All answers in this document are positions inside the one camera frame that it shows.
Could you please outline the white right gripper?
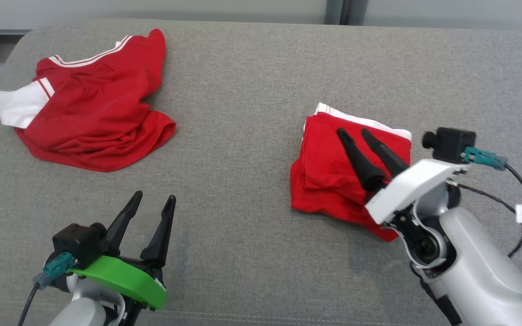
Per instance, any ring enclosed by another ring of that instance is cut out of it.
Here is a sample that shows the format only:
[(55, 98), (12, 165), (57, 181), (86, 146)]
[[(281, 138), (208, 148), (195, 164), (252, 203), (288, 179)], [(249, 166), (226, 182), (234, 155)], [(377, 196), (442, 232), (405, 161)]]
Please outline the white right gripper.
[(379, 191), (365, 204), (369, 215), (378, 225), (391, 221), (394, 212), (410, 206), (433, 188), (446, 182), (454, 173), (466, 173), (469, 169), (466, 164), (453, 164), (437, 159), (422, 159), (410, 167), (369, 130), (362, 129), (361, 136), (368, 147), (381, 159), (390, 176), (395, 177), (385, 187), (385, 173), (361, 153), (354, 138), (344, 128), (338, 128), (336, 134), (361, 187), (365, 191)]

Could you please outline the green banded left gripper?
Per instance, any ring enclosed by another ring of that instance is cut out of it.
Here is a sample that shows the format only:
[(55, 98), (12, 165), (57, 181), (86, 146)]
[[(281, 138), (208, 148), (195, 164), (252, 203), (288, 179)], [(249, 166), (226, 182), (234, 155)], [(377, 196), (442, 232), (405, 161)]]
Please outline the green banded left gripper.
[(129, 221), (136, 215), (143, 197), (136, 191), (107, 228), (106, 254), (98, 246), (79, 248), (72, 255), (77, 264), (68, 271), (68, 289), (75, 293), (79, 277), (146, 305), (161, 310), (167, 296), (162, 283), (162, 268), (166, 265), (169, 241), (174, 220), (176, 196), (170, 195), (161, 212), (161, 221), (149, 244), (140, 254), (140, 260), (114, 257), (120, 255), (120, 245)]

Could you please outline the red shorts with white trim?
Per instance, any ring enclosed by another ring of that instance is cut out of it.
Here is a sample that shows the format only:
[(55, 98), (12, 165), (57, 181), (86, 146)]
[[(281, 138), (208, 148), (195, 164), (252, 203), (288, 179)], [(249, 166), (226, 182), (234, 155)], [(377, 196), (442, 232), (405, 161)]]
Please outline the red shorts with white trim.
[(290, 169), (291, 206), (301, 212), (323, 213), (362, 225), (390, 243), (397, 239), (398, 234), (382, 229), (365, 209), (367, 195), (336, 134), (338, 128), (346, 130), (354, 138), (357, 148), (386, 175), (389, 171), (367, 146), (361, 136), (362, 129), (369, 130), (407, 164), (411, 162), (410, 131), (354, 117), (319, 103), (313, 115), (306, 118), (299, 157)]

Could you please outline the red jersey with white stripes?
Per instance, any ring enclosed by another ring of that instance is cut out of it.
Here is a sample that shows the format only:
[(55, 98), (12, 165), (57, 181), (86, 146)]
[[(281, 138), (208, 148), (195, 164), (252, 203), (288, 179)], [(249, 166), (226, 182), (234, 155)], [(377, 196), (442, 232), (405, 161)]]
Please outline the red jersey with white stripes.
[(31, 83), (0, 91), (0, 121), (37, 159), (101, 173), (126, 168), (176, 132), (145, 102), (161, 86), (165, 55), (165, 37), (153, 29), (91, 58), (42, 58)]

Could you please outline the grey partition post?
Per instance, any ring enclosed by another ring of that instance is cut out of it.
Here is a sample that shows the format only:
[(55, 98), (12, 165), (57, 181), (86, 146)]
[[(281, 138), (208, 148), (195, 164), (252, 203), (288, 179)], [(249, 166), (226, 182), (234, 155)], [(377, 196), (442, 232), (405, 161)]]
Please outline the grey partition post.
[(369, 0), (327, 0), (324, 23), (364, 25)]

